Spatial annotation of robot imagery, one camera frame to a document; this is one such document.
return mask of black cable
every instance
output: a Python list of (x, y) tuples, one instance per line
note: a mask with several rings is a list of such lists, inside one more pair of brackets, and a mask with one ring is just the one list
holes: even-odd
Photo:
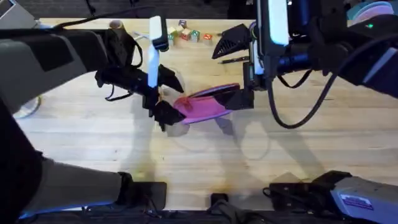
[(337, 76), (347, 67), (349, 63), (351, 63), (359, 54), (369, 50), (370, 48), (374, 47), (377, 44), (380, 44), (382, 42), (387, 42), (391, 41), (393, 39), (398, 39), (398, 34), (394, 35), (388, 35), (386, 37), (379, 38), (377, 40), (372, 40), (362, 46), (360, 46), (358, 49), (356, 49), (348, 58), (340, 65), (338, 70), (334, 73), (332, 73), (330, 79), (325, 85), (325, 88), (321, 92), (321, 95), (319, 96), (317, 102), (315, 103), (314, 107), (311, 109), (311, 111), (304, 117), (303, 120), (299, 121), (298, 123), (295, 124), (286, 124), (284, 123), (281, 118), (279, 117), (276, 105), (275, 105), (275, 99), (274, 99), (274, 91), (272, 88), (272, 80), (268, 79), (266, 81), (266, 86), (268, 90), (268, 100), (269, 100), (269, 106), (271, 107), (272, 115), (274, 116), (275, 121), (281, 125), (283, 128), (286, 129), (295, 129), (303, 126), (305, 123), (307, 123), (313, 115), (318, 111), (319, 107), (321, 107), (323, 101), (325, 100), (332, 84), (336, 80)]
[(305, 81), (307, 81), (307, 79), (309, 78), (311, 72), (312, 72), (312, 70), (306, 71), (305, 74), (303, 75), (303, 77), (302, 77), (295, 85), (293, 85), (293, 86), (289, 85), (289, 84), (287, 83), (287, 81), (282, 77), (282, 75), (278, 75), (277, 77), (278, 77), (279, 81), (280, 81), (284, 86), (286, 86), (287, 88), (293, 88), (293, 89), (294, 89), (294, 88), (298, 88), (298, 87), (300, 87), (301, 85), (303, 85), (303, 83), (304, 83)]
[(149, 8), (155, 8), (155, 6), (137, 6), (137, 7), (133, 7), (133, 8), (130, 8), (130, 9), (123, 10), (123, 11), (119, 11), (119, 12), (104, 13), (104, 14), (101, 14), (101, 15), (98, 15), (98, 16), (93, 16), (91, 18), (82, 19), (82, 20), (79, 20), (79, 21), (64, 22), (64, 23), (61, 23), (61, 24), (58, 24), (58, 25), (54, 26), (53, 28), (54, 29), (61, 29), (61, 28), (67, 27), (67, 26), (74, 26), (74, 25), (78, 25), (78, 24), (83, 24), (83, 23), (86, 23), (86, 22), (89, 22), (89, 21), (93, 21), (93, 20), (96, 20), (96, 19), (102, 19), (102, 18), (107, 18), (107, 17), (111, 17), (111, 16), (118, 16), (118, 15), (121, 15), (121, 14), (125, 14), (127, 12), (132, 12), (132, 11), (136, 11), (136, 10), (139, 10), (139, 9), (149, 9)]

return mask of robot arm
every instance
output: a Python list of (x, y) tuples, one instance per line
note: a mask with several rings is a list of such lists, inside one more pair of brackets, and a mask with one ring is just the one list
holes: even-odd
[(88, 30), (0, 30), (0, 97), (11, 113), (87, 72), (107, 67), (102, 38)]
[[(0, 196), (7, 208), (2, 211), (2, 220), (12, 223), (18, 217), (94, 205), (163, 209), (165, 183), (135, 183), (127, 173), (86, 169), (45, 158), (35, 151), (13, 120), (11, 113), (30, 99), (84, 73), (97, 71), (99, 87), (111, 84), (126, 89), (130, 95), (138, 93), (144, 97), (144, 108), (156, 121), (178, 122), (179, 113), (167, 102), (159, 101), (157, 91), (163, 84), (183, 91), (174, 73), (163, 65), (155, 65), (159, 67), (158, 82), (149, 86), (148, 75), (138, 69), (142, 61), (131, 65), (134, 49), (138, 48), (141, 58), (142, 50), (124, 29), (60, 27), (0, 30), (0, 171), (5, 181), (4, 194)], [(167, 39), (154, 45), (164, 43), (168, 45)]]

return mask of toy block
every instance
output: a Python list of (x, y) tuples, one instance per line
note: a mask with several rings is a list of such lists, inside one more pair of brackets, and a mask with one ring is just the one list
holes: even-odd
[(180, 20), (180, 21), (178, 22), (178, 25), (179, 25), (179, 26), (182, 26), (182, 27), (184, 27), (184, 29), (186, 29), (186, 28), (187, 28), (187, 21), (185, 21), (185, 20)]
[(184, 40), (190, 40), (191, 38), (191, 30), (190, 29), (184, 29), (181, 33), (181, 38)]
[(171, 34), (174, 37), (178, 36), (178, 32), (174, 27), (168, 27), (167, 28), (167, 34)]
[(177, 28), (175, 28), (175, 30), (177, 31), (177, 35), (181, 35), (182, 31), (184, 30), (184, 27), (178, 26)]
[(169, 46), (174, 46), (175, 37), (172, 34), (168, 34), (167, 38), (169, 40)]
[(210, 34), (205, 34), (204, 36), (203, 36), (203, 42), (206, 44), (206, 45), (212, 45), (213, 44), (213, 36), (212, 35), (210, 35)]
[(191, 32), (191, 40), (192, 40), (193, 42), (198, 42), (198, 41), (199, 41), (199, 38), (200, 38), (200, 32), (197, 31), (197, 30), (193, 30), (193, 31)]

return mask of pink flip-flop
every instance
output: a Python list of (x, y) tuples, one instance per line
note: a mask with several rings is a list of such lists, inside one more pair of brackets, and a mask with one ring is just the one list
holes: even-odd
[(218, 118), (232, 112), (215, 99), (215, 95), (239, 90), (238, 83), (216, 86), (199, 91), (187, 97), (181, 97), (174, 103), (174, 108), (184, 114), (183, 124), (192, 124)]

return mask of wire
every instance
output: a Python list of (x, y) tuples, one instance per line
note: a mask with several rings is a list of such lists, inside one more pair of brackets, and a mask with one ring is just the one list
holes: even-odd
[(305, 123), (307, 123), (313, 115), (318, 111), (319, 107), (321, 107), (323, 101), (325, 100), (332, 84), (335, 82), (337, 76), (344, 70), (346, 69), (347, 65), (350, 64), (359, 54), (369, 50), (370, 48), (374, 47), (377, 44), (380, 44), (382, 42), (387, 42), (387, 41), (392, 41), (394, 39), (398, 39), (398, 34), (393, 34), (393, 35), (388, 35), (386, 37), (379, 38), (377, 40), (372, 40), (362, 46), (360, 46), (358, 49), (356, 49), (348, 58), (339, 66), (336, 72), (332, 73), (330, 79), (325, 85), (325, 88), (321, 92), (321, 95), (319, 96), (317, 102), (311, 109), (311, 111), (304, 117), (303, 120), (299, 121), (298, 123), (295, 124), (286, 124), (284, 123), (281, 118), (279, 117), (278, 110), (275, 105), (275, 99), (274, 99), (274, 91), (272, 89), (272, 79), (267, 79), (266, 80), (266, 86), (268, 90), (268, 100), (269, 100), (269, 106), (271, 107), (272, 115), (275, 119), (275, 121), (281, 125), (283, 128), (286, 129), (295, 129), (303, 126)]
[(148, 195), (144, 194), (145, 198), (148, 200), (148, 202), (151, 204), (152, 209), (150, 211), (154, 211), (154, 214), (150, 214), (149, 211), (145, 208), (144, 214), (152, 217), (152, 218), (162, 218), (161, 215), (159, 215), (159, 212), (156, 208), (155, 202), (152, 200), (152, 198), (148, 197)]
[(277, 77), (278, 77), (279, 81), (280, 81), (284, 86), (286, 86), (286, 87), (288, 87), (288, 88), (293, 88), (293, 89), (294, 89), (294, 88), (298, 88), (298, 87), (300, 87), (301, 85), (303, 85), (303, 83), (304, 83), (305, 81), (307, 81), (307, 79), (309, 78), (309, 76), (310, 76), (311, 73), (312, 73), (312, 70), (306, 71), (305, 74), (303, 75), (303, 77), (302, 77), (295, 85), (293, 85), (293, 86), (289, 85), (289, 84), (287, 83), (287, 81), (282, 77), (282, 75), (278, 75)]
[(118, 15), (121, 15), (121, 14), (125, 14), (127, 12), (132, 12), (132, 11), (136, 11), (136, 10), (140, 10), (140, 9), (150, 9), (150, 8), (155, 8), (155, 6), (137, 6), (137, 7), (133, 7), (133, 8), (130, 8), (130, 9), (123, 10), (123, 11), (105, 13), (105, 14), (101, 14), (101, 15), (98, 15), (98, 16), (93, 16), (91, 18), (82, 19), (82, 20), (79, 20), (79, 21), (64, 22), (64, 23), (61, 23), (61, 24), (58, 24), (58, 25), (54, 26), (53, 29), (61, 29), (61, 28), (67, 27), (67, 26), (74, 26), (74, 25), (78, 25), (78, 24), (83, 24), (83, 23), (86, 23), (86, 22), (89, 22), (89, 21), (93, 21), (93, 20), (96, 20), (96, 19), (102, 19), (102, 18), (107, 18), (107, 17), (111, 17), (111, 16), (118, 16)]

